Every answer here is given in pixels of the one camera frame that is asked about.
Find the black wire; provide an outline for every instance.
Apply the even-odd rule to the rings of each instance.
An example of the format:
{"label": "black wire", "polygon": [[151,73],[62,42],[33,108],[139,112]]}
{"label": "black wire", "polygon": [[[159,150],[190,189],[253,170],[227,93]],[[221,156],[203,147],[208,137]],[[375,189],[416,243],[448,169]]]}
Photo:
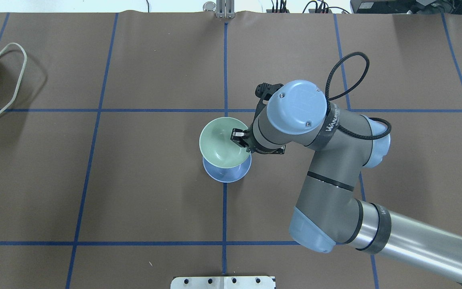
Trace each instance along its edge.
{"label": "black wire", "polygon": [[338,124],[338,129],[341,132],[350,135],[351,137],[358,138],[358,139],[364,139],[364,140],[380,139],[391,133],[391,123],[389,121],[379,118],[379,117],[369,117],[369,119],[386,124],[386,130],[383,133],[378,134],[378,135],[360,135],[360,134],[353,133],[350,130],[344,128],[343,126],[341,126],[341,124]]}
{"label": "black wire", "polygon": [[336,7],[336,6],[332,6],[332,7],[327,7],[327,9],[329,10],[330,8],[338,8],[338,9],[341,9],[343,11],[345,11],[346,13],[350,14],[347,10],[341,8],[341,7]]}
{"label": "black wire", "polygon": [[302,13],[306,12],[306,8],[307,8],[312,2],[315,2],[315,9],[318,8],[318,3],[317,3],[315,0],[312,0],[312,1],[310,1],[310,2],[308,2],[308,3],[306,4],[306,7],[304,7],[304,10],[302,11]]}
{"label": "black wire", "polygon": [[[332,76],[334,75],[334,73],[337,71],[337,69],[340,67],[340,65],[345,62],[345,60],[349,59],[350,57],[353,57],[353,56],[361,56],[363,57],[363,59],[365,59],[365,71],[363,71],[363,75],[361,75],[361,77],[359,78],[359,80],[351,87],[349,88],[348,90],[346,90],[345,92],[343,93],[340,93],[339,95],[335,96],[335,97],[331,97],[329,98],[329,88],[330,88],[330,81],[332,80]],[[354,88],[356,88],[360,83],[361,81],[363,81],[363,79],[365,78],[365,75],[367,75],[367,72],[368,72],[368,68],[370,67],[370,60],[368,59],[368,57],[362,53],[362,52],[354,52],[354,53],[350,53],[348,55],[345,55],[342,59],[340,59],[340,61],[338,61],[335,66],[330,70],[330,73],[329,73],[329,76],[328,76],[328,80],[326,82],[326,99],[328,100],[335,100],[335,99],[339,99],[340,97],[350,93]]]}
{"label": "black wire", "polygon": [[[332,76],[338,70],[338,68],[341,66],[341,64],[343,64],[343,62],[345,62],[345,60],[349,59],[350,57],[354,57],[356,55],[361,56],[361,57],[363,57],[363,59],[365,59],[365,70],[363,71],[363,74],[361,75],[359,80],[351,88],[349,88],[348,90],[346,90],[343,93],[340,93],[339,95],[337,95],[335,97],[329,98],[329,88],[330,88],[330,82],[332,80]],[[325,94],[324,94],[325,97],[326,97],[326,101],[328,103],[328,110],[330,108],[329,101],[339,99],[340,97],[343,97],[344,95],[350,93],[354,88],[356,88],[361,83],[361,81],[363,81],[363,79],[365,78],[365,75],[367,75],[369,67],[370,67],[370,60],[368,59],[367,55],[365,55],[362,52],[354,52],[354,53],[350,53],[348,55],[345,55],[342,59],[340,59],[335,64],[335,66],[330,70],[328,80],[326,82],[326,91],[325,91]],[[382,119],[382,118],[378,118],[378,117],[370,117],[369,119],[371,119],[373,121],[379,121],[381,123],[384,123],[386,125],[386,130],[383,133],[378,134],[378,135],[360,135],[360,134],[353,133],[350,130],[344,128],[343,126],[341,126],[341,124],[338,124],[338,129],[339,129],[339,131],[341,131],[341,132],[343,132],[343,133],[345,133],[345,134],[347,134],[347,135],[349,135],[351,137],[358,138],[358,139],[365,139],[365,140],[380,139],[380,138],[383,138],[383,137],[390,134],[392,126],[389,123],[389,121],[387,121],[385,119]]]}
{"label": "black wire", "polygon": [[318,11],[320,13],[323,12],[323,9],[326,9],[326,4],[327,4],[326,2],[322,1],[321,4],[318,6]]}
{"label": "black wire", "polygon": [[327,4],[327,2],[325,1],[322,1],[322,4],[318,9],[321,13],[329,13],[329,4]]}

